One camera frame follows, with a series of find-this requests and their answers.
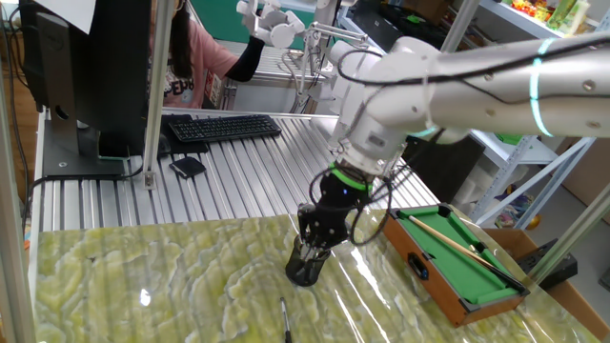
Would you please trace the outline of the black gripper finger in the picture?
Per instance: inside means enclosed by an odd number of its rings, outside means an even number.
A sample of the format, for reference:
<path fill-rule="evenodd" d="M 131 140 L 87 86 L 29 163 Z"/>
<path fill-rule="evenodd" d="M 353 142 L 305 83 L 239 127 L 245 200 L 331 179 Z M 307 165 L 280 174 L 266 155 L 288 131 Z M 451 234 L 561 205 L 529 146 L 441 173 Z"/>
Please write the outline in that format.
<path fill-rule="evenodd" d="M 310 248 L 319 249 L 316 207 L 313 204 L 300 204 L 297 210 L 299 236 L 303 244 Z"/>
<path fill-rule="evenodd" d="M 331 250 L 334 246 L 346 241 L 348 237 L 348 229 L 344 223 L 332 227 L 321 226 L 317 230 L 317 246 L 325 251 Z"/>

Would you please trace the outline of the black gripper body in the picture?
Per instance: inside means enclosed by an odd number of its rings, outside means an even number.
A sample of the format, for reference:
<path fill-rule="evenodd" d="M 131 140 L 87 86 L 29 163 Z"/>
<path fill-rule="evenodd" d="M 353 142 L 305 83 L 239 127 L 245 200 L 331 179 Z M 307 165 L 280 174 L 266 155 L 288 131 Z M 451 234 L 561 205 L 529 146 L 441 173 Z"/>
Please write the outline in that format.
<path fill-rule="evenodd" d="M 315 213 L 324 220 L 342 222 L 348 212 L 368 199 L 370 187 L 342 172 L 329 172 L 320 180 L 321 196 L 315 203 Z"/>

